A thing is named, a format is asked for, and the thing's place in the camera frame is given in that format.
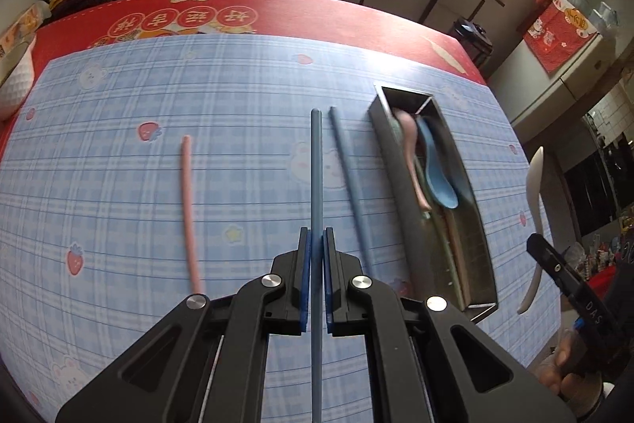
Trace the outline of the person's right hand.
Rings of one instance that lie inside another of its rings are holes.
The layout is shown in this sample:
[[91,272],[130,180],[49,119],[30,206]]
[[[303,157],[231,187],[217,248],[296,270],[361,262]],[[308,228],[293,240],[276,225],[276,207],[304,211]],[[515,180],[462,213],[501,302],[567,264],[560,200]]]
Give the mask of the person's right hand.
[[574,354],[584,342],[575,329],[565,329],[554,352],[537,366],[539,382],[555,396],[563,397],[578,421],[584,421],[598,409],[605,398],[604,382],[599,373],[574,373]]

